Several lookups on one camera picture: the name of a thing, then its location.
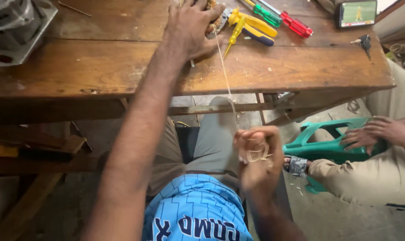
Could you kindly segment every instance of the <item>hand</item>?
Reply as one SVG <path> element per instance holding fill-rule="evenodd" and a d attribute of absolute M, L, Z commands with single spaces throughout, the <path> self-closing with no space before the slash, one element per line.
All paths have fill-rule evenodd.
<path fill-rule="evenodd" d="M 340 145 L 346 145 L 355 142 L 353 145 L 344 148 L 344 150 L 346 151 L 366 146 L 366 153 L 368 155 L 371 155 L 374 149 L 374 145 L 378 142 L 377 137 L 369 134 L 369 131 L 366 131 L 363 128 L 347 130 L 345 134 L 346 135 L 342 138 Z"/>
<path fill-rule="evenodd" d="M 388 117 L 374 116 L 364 129 L 369 134 L 384 138 L 393 145 L 405 147 L 405 125 Z"/>
<path fill-rule="evenodd" d="M 210 21 L 215 20 L 225 10 L 224 4 L 216 4 L 213 9 L 204 11 L 207 0 L 184 0 L 182 6 L 172 3 L 169 7 L 168 24 L 162 44 L 174 51 L 185 61 L 205 55 L 217 48 L 216 39 L 208 40 L 205 30 Z M 218 36 L 219 44 L 225 38 Z"/>
<path fill-rule="evenodd" d="M 234 144 L 241 157 L 247 156 L 247 151 L 258 151 L 263 144 L 269 146 L 268 156 L 271 160 L 259 160 L 248 163 L 241 172 L 241 189 L 246 197 L 256 206 L 269 205 L 274 189 L 284 164 L 280 132 L 276 126 L 255 127 L 250 130 L 238 130 L 235 133 Z"/>

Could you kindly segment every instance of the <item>foot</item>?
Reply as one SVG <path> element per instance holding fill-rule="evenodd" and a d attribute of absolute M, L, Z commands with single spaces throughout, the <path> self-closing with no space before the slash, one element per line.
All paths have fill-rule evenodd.
<path fill-rule="evenodd" d="M 308 168 L 311 166 L 311 164 L 312 164 L 312 161 L 307 161 L 307 170 L 306 170 L 306 172 L 308 173 Z M 289 157 L 285 157 L 284 158 L 284 165 L 285 166 L 290 166 L 290 158 Z"/>

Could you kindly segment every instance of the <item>metal rod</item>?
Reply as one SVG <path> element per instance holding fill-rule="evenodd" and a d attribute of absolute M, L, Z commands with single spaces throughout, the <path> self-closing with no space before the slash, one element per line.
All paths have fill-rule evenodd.
<path fill-rule="evenodd" d="M 263 5 L 265 5 L 265 7 L 271 9 L 272 11 L 274 11 L 274 13 L 277 13 L 280 16 L 281 12 L 278 11 L 277 9 L 275 9 L 273 6 L 266 3 L 264 0 L 256 0 L 256 1 L 259 2 L 259 3 L 262 3 Z"/>
<path fill-rule="evenodd" d="M 59 1 L 59 0 L 58 0 L 58 3 L 59 3 L 60 5 L 62 5 L 62 6 L 64 6 L 64 7 L 67 7 L 67 8 L 69 8 L 69 9 L 73 9 L 74 11 L 77 11 L 77 12 L 79 12 L 79 13 L 85 14 L 86 16 L 92 18 L 92 15 L 91 15 L 91 14 L 87 14 L 87 13 L 85 13 L 85 12 L 82 12 L 82 11 L 80 11 L 79 9 L 73 8 L 72 6 L 69 6 L 69 5 L 65 4 L 65 3 L 62 3 L 62 2 Z"/>
<path fill-rule="evenodd" d="M 79 133 L 79 135 L 80 135 L 82 138 L 85 138 L 85 137 L 83 136 L 82 132 L 79 130 L 79 128 L 77 128 L 76 123 L 74 123 L 74 121 L 71 121 L 71 124 L 73 124 L 74 128 L 77 130 L 77 133 Z M 86 143 L 86 145 L 89 147 L 89 149 L 91 150 L 91 152 L 94 151 L 94 149 L 92 148 L 92 146 L 89 145 L 89 142 L 88 142 L 88 140 L 87 140 L 86 138 L 85 138 L 85 143 Z"/>

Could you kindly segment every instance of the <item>screwdriver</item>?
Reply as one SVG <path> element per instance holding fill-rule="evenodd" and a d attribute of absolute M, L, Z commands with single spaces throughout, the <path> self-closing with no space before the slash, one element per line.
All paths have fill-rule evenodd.
<path fill-rule="evenodd" d="M 244 0 L 244 2 L 248 3 L 250 6 L 253 7 L 253 12 L 259 14 L 265 19 L 268 23 L 274 25 L 275 27 L 280 27 L 283 20 L 268 10 L 263 9 L 258 3 L 253 3 L 250 0 Z"/>
<path fill-rule="evenodd" d="M 295 31 L 300 36 L 308 38 L 313 34 L 312 29 L 310 29 L 307 25 L 303 24 L 298 19 L 292 19 L 286 11 L 280 12 L 277 9 L 273 8 L 271 5 L 269 5 L 268 3 L 266 3 L 264 0 L 256 0 L 256 1 L 264 5 L 265 7 L 269 8 L 274 13 L 278 14 L 280 18 L 283 20 L 283 23 L 285 23 L 285 25 L 287 25 L 291 30 Z"/>
<path fill-rule="evenodd" d="M 228 41 L 229 46 L 228 46 L 227 50 L 225 51 L 225 54 L 223 55 L 224 58 L 227 56 L 227 53 L 228 53 L 231 45 L 235 44 L 235 42 L 237 41 L 237 37 L 238 37 L 238 35 L 240 35 L 245 24 L 246 24 L 246 19 L 240 18 L 240 20 L 237 22 L 237 25 L 235 25 L 234 31 L 232 32 L 232 36 L 229 38 L 229 41 Z"/>

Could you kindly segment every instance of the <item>green plastic stool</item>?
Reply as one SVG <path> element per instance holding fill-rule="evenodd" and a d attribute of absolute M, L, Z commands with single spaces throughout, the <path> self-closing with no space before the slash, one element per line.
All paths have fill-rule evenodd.
<path fill-rule="evenodd" d="M 366 147 L 345 151 L 344 148 L 348 145 L 339 145 L 345 134 L 338 129 L 342 127 L 348 127 L 348 130 L 361 128 L 369 119 L 350 118 L 318 123 L 306 122 L 301 126 L 301 134 L 292 143 L 283 145 L 283 152 L 285 155 L 298 156 L 308 160 L 328 159 L 336 164 L 343 164 L 347 160 L 365 161 L 371 156 L 385 151 L 387 149 L 387 142 L 385 140 L 378 142 L 374 146 L 371 156 L 366 153 Z M 333 136 L 334 140 L 308 143 L 308 139 L 318 129 L 325 129 Z M 307 180 L 309 183 L 305 186 L 305 189 L 308 192 L 317 194 L 326 191 L 323 185 L 313 178 L 307 177 Z"/>

